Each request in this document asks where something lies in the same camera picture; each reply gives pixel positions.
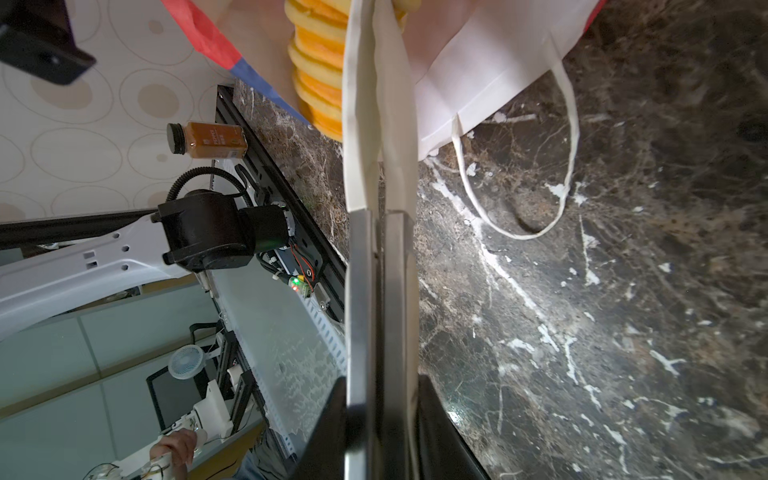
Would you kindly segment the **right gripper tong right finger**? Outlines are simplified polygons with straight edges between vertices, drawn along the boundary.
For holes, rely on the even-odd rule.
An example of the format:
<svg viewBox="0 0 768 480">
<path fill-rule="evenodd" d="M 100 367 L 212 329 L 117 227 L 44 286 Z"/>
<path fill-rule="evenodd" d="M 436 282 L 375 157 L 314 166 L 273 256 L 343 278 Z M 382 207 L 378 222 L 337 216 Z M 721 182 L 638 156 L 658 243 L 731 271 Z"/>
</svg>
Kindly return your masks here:
<svg viewBox="0 0 768 480">
<path fill-rule="evenodd" d="M 385 174 L 381 424 L 383 476 L 419 478 L 419 327 L 414 253 L 418 128 L 413 79 L 394 7 L 374 4 L 375 68 Z"/>
</svg>

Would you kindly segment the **ridged fake bread stack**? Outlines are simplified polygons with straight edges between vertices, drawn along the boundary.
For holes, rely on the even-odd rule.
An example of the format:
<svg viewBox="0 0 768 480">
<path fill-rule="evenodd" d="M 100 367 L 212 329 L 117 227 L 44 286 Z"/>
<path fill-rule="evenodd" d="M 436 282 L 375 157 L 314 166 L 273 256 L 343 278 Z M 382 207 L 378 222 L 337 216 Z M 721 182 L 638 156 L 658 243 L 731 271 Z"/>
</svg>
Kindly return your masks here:
<svg viewBox="0 0 768 480">
<path fill-rule="evenodd" d="M 342 77 L 350 0 L 287 0 L 288 45 L 299 112 L 320 133 L 342 140 Z"/>
</svg>

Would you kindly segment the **red paper gift bag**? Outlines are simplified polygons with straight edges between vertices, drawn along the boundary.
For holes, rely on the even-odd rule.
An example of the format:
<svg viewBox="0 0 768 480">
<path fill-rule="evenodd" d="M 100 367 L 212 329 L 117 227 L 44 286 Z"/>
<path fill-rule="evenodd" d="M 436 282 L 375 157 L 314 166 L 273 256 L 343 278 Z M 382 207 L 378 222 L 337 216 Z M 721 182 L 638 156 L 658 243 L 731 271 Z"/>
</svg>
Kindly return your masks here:
<svg viewBox="0 0 768 480">
<path fill-rule="evenodd" d="M 285 1 L 169 1 L 166 9 L 200 53 L 299 115 Z M 566 102 L 570 140 L 580 136 L 564 56 L 600 9 L 597 1 L 389 1 L 414 87 L 418 161 L 491 116 L 545 73 Z M 378 220 L 385 174 L 377 158 Z"/>
</svg>

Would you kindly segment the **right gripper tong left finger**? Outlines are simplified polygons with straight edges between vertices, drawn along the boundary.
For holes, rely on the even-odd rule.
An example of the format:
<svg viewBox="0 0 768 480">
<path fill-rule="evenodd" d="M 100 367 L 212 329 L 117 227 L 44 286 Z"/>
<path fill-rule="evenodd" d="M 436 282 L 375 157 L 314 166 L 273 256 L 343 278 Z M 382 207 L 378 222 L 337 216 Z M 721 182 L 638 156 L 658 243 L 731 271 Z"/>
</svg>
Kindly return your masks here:
<svg viewBox="0 0 768 480">
<path fill-rule="evenodd" d="M 373 1 L 353 1 L 347 23 L 342 82 L 343 170 L 349 213 L 345 281 L 346 479 L 377 479 L 376 317 L 380 148 L 376 100 Z"/>
</svg>

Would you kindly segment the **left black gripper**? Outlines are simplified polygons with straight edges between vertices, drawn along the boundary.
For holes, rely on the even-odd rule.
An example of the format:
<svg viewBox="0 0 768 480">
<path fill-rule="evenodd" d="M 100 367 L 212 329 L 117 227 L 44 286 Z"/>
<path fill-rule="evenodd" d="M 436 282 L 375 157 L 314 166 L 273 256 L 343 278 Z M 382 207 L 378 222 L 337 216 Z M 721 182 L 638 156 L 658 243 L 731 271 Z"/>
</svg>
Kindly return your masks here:
<svg viewBox="0 0 768 480">
<path fill-rule="evenodd" d="M 64 0 L 1 0 L 1 62 L 68 86 L 96 59 L 76 45 Z"/>
</svg>

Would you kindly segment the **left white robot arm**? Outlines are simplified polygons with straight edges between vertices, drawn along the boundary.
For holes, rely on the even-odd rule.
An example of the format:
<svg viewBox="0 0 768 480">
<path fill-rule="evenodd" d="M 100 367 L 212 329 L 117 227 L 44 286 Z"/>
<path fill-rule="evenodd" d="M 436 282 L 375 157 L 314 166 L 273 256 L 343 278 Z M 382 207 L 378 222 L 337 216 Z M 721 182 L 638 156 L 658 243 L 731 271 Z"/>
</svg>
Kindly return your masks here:
<svg viewBox="0 0 768 480">
<path fill-rule="evenodd" d="M 204 113 L 222 77 L 165 2 L 2 3 L 1 245 L 48 246 L 1 270 L 3 337 L 288 243 L 242 168 L 194 167 L 184 144 L 187 125 L 223 132 Z"/>
</svg>

